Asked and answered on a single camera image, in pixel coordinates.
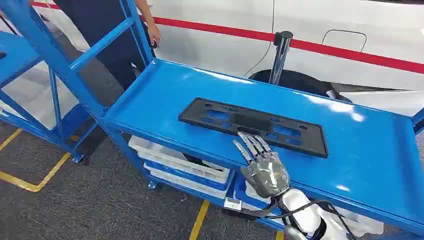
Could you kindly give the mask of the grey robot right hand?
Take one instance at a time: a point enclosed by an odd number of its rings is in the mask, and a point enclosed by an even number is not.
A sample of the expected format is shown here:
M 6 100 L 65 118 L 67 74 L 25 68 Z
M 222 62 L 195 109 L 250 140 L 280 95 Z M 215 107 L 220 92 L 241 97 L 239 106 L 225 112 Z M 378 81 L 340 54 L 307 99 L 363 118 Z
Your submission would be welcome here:
M 254 188 L 257 195 L 266 199 L 276 197 L 290 188 L 289 173 L 277 152 L 258 135 L 237 132 L 243 143 L 233 141 L 247 163 L 240 169 L 245 180 Z

